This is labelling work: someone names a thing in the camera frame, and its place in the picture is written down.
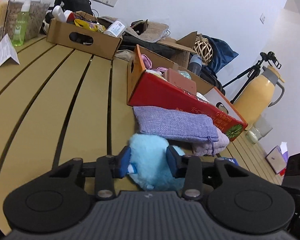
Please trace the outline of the dark blue cloth bag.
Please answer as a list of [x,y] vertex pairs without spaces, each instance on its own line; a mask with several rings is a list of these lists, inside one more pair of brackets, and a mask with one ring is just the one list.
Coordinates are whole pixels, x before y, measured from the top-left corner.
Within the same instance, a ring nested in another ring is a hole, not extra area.
[[212,60],[207,65],[207,69],[212,74],[217,74],[223,67],[238,57],[238,53],[232,50],[225,41],[207,35],[202,35],[202,37],[207,38],[212,47]]

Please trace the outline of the iridescent plastic bag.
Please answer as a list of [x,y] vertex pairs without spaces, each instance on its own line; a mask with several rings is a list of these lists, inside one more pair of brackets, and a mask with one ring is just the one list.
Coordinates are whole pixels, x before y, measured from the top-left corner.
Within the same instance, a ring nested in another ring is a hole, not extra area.
[[191,80],[191,76],[190,76],[190,74],[189,74],[187,71],[179,70],[178,73],[179,73],[180,75],[182,75],[183,77],[185,77],[185,78]]

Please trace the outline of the pink sponge block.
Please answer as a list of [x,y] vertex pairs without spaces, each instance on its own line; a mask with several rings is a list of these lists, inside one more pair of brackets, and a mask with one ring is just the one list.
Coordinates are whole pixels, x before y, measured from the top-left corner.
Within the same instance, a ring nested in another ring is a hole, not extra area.
[[196,95],[197,92],[197,86],[196,83],[180,74],[177,70],[173,70],[169,68],[164,73],[164,78],[171,84],[193,94]]

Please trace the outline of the woven rattan ball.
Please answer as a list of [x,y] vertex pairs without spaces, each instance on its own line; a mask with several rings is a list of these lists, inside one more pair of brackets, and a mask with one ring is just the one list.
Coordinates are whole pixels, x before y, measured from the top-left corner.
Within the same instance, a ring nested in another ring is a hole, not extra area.
[[197,34],[193,49],[201,57],[204,65],[207,66],[212,61],[213,48],[209,40],[202,34]]

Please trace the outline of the blue handkerchief tissue pack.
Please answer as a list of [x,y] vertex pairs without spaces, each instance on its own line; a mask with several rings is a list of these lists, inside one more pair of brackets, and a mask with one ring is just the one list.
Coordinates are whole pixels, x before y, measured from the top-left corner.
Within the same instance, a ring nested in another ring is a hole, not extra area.
[[237,160],[236,160],[235,158],[219,157],[219,159],[221,159],[221,160],[227,160],[227,161],[233,163],[233,164],[236,165],[236,166],[239,165],[239,163],[237,162]]

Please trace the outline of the red cardboard fruit box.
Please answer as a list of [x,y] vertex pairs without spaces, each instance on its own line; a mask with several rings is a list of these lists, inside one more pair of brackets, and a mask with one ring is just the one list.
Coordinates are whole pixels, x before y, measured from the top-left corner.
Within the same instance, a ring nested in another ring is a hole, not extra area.
[[[156,106],[194,114],[206,114],[230,141],[234,141],[247,128],[248,124],[243,117],[216,87],[175,62],[146,48],[136,46],[134,53],[135,56],[130,60],[127,70],[127,105]],[[154,69],[164,67],[176,72],[181,70],[189,73],[191,80],[196,83],[196,92],[202,94],[206,100],[197,97],[196,93],[192,94],[148,72],[142,55],[150,59]]]

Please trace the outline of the lilac fleece cloth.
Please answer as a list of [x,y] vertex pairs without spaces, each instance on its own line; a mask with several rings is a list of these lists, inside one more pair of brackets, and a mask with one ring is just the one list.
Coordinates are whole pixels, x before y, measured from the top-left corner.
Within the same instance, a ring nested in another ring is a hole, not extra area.
[[216,128],[216,131],[218,134],[218,141],[212,142],[208,140],[192,144],[192,150],[195,156],[215,156],[225,150],[230,140],[218,127]]

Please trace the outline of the open brown cardboard box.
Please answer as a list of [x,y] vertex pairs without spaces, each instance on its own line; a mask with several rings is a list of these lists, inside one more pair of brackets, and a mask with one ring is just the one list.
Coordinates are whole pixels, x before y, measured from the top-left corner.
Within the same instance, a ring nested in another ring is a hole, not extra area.
[[138,20],[123,33],[119,50],[130,50],[139,45],[187,68],[194,54],[197,32],[193,31],[179,40],[169,37],[169,26],[149,20]]

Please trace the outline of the light blue plush toy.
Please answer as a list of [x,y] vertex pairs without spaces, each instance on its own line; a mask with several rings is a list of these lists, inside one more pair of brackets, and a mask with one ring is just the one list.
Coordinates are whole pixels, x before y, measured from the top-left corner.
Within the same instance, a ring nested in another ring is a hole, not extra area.
[[184,178],[174,178],[166,160],[168,140],[157,135],[134,134],[127,173],[144,191],[179,191]]

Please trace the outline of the blue water bottle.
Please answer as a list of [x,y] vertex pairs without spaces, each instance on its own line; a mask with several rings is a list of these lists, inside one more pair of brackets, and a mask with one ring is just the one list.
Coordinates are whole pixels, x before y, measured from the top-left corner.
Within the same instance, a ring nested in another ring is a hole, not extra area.
[[193,55],[187,69],[197,76],[200,76],[202,70],[202,58],[198,54]]

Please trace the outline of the green spray bottle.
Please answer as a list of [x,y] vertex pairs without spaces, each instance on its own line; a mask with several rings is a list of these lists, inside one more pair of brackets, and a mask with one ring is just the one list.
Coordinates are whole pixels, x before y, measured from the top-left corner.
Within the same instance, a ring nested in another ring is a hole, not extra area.
[[25,39],[26,28],[29,21],[29,11],[31,6],[31,0],[26,0],[21,7],[21,10],[17,16],[15,22],[15,28],[13,32],[12,44],[14,47],[22,46]]

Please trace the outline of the purple tissue box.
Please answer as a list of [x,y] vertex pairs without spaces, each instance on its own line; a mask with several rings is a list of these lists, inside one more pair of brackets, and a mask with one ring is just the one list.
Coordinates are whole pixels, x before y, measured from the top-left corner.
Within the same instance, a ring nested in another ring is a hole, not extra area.
[[281,142],[275,146],[267,155],[266,161],[271,166],[275,174],[283,176],[288,163],[288,147],[287,142]]

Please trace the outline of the purple knitted pouch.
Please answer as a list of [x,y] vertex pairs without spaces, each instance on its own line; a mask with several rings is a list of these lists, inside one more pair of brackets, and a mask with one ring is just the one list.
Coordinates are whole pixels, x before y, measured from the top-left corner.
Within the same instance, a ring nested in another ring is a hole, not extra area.
[[133,112],[142,134],[183,142],[218,141],[217,128],[205,114],[155,106],[135,106]]

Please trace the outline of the black suitcase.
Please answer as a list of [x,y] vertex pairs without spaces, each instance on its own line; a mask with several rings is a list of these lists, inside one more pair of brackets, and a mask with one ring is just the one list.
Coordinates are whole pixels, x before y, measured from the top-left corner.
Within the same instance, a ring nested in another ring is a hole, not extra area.
[[204,68],[204,67],[201,68],[200,77],[203,80],[205,80],[206,82],[208,82],[209,84],[216,87],[223,95],[225,95],[225,90],[224,90],[222,84],[206,68]]

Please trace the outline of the clear cereal container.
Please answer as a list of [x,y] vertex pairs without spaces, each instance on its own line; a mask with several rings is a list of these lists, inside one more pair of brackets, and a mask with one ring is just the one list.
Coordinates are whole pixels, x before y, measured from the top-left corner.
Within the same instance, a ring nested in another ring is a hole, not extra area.
[[51,0],[9,0],[4,33],[16,46],[37,37]]

